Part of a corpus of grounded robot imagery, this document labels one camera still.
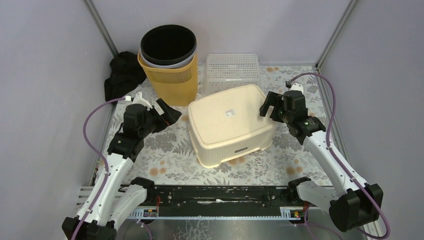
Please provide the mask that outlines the yellow plastic waste bin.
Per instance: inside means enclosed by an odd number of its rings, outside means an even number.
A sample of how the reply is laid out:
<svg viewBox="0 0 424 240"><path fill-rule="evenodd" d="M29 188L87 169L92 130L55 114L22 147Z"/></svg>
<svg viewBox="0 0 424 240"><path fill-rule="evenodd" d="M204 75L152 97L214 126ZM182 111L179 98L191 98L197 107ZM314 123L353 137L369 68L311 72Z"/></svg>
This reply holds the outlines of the yellow plastic waste bin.
<svg viewBox="0 0 424 240"><path fill-rule="evenodd" d="M154 68L149 66L140 52L137 53L139 65L156 95L170 106L185 107L193 102L198 93L198 56L181 68Z"/></svg>

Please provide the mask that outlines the large cream plastic basket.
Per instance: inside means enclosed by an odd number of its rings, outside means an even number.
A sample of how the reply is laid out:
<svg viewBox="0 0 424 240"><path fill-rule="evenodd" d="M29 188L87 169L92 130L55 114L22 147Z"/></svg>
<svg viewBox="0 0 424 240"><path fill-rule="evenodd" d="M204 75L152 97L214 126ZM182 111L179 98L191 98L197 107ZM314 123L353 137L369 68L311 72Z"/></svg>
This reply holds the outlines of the large cream plastic basket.
<svg viewBox="0 0 424 240"><path fill-rule="evenodd" d="M188 133L199 163L205 168L265 150L277 124L260 116L266 100L254 84L220 91L188 105Z"/></svg>

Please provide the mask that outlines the white mesh plastic basket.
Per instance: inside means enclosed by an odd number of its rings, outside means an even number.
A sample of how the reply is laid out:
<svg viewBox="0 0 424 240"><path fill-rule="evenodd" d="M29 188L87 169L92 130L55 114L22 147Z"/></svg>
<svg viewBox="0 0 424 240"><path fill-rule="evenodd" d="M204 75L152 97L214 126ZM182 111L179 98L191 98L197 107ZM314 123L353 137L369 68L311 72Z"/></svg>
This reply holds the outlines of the white mesh plastic basket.
<svg viewBox="0 0 424 240"><path fill-rule="evenodd" d="M200 84L202 96L244 85L263 87L261 66L255 53L208 54Z"/></svg>

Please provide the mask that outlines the black bucket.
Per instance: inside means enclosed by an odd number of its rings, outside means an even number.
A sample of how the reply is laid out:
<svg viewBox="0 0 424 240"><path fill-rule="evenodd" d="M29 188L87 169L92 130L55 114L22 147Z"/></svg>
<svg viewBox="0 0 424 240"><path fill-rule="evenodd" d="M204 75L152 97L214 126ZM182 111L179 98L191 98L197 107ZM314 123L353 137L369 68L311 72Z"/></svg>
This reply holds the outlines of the black bucket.
<svg viewBox="0 0 424 240"><path fill-rule="evenodd" d="M177 24L157 26L140 41L140 57L150 67L178 69L189 64L197 50L196 35Z"/></svg>

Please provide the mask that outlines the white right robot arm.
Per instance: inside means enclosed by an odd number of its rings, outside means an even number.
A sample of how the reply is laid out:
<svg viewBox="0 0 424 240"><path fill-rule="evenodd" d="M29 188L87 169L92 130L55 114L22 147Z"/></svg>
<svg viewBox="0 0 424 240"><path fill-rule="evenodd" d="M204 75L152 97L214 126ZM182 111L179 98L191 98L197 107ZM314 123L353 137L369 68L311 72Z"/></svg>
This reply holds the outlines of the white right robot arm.
<svg viewBox="0 0 424 240"><path fill-rule="evenodd" d="M261 117L285 123L289 133L313 155L331 181L330 191L307 177L288 184L287 201L293 206L309 202L329 214L342 232L359 228L380 218L383 190L369 184L346 161L332 143L323 123L308 114L306 98L299 90L284 94L270 91L259 109Z"/></svg>

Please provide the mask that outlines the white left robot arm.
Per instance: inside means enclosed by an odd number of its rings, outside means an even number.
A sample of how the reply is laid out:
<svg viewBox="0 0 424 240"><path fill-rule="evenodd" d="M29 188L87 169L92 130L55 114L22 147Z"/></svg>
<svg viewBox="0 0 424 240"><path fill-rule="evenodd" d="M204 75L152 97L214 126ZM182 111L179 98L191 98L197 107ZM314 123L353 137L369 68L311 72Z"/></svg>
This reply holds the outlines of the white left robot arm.
<svg viewBox="0 0 424 240"><path fill-rule="evenodd" d="M125 219L139 205L148 206L155 200L154 182L135 179L123 196L115 201L125 174L144 147L144 139L175 124L182 113L161 98L156 100L163 113L142 97L128 97L123 122L107 149L101 155L101 171L87 200L74 217L66 217L62 230L69 240L114 240Z"/></svg>

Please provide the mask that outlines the floral patterned table mat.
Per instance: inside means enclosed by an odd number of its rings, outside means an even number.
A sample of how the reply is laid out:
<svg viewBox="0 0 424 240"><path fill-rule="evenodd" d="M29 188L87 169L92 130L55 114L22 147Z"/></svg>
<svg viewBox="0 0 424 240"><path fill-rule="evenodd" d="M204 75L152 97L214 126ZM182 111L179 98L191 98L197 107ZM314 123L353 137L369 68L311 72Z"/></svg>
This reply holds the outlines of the floral patterned table mat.
<svg viewBox="0 0 424 240"><path fill-rule="evenodd" d="M314 66L261 66L261 88L283 93L285 82L301 73L317 72ZM299 78L304 87L308 114L317 117L327 127L329 118L323 104L321 86L316 76ZM123 122L129 102L119 101L114 107L111 125L103 152ZM195 155L188 133L188 108L173 107L182 112L178 122L165 130L149 135L135 163L124 175L123 184L136 177L153 180L157 185L240 185L284 186L289 181L308 177L322 186L331 181L315 158L292 137L285 124L278 123L271 146L221 163L217 167L203 167Z"/></svg>

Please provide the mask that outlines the black crumpled cloth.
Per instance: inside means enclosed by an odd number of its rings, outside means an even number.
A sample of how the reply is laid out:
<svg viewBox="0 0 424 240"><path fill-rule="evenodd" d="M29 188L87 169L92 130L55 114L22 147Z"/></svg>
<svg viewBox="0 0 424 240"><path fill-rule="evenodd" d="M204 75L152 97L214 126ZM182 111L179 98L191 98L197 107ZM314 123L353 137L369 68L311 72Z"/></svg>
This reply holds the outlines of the black crumpled cloth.
<svg viewBox="0 0 424 240"><path fill-rule="evenodd" d="M129 51L120 52L109 63L111 73L104 81L104 98L110 101L122 98L142 84L147 75L138 62L138 56Z"/></svg>

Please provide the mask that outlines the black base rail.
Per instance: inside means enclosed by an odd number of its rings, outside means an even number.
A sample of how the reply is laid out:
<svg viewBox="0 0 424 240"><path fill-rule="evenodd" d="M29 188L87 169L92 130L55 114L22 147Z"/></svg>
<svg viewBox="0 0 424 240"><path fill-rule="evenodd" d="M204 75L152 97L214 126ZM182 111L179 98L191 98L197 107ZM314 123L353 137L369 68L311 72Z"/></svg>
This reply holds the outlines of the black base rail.
<svg viewBox="0 0 424 240"><path fill-rule="evenodd" d="M238 213L247 208L277 207L301 209L304 215L305 204L292 200L284 186L156 185L135 209L234 210Z"/></svg>

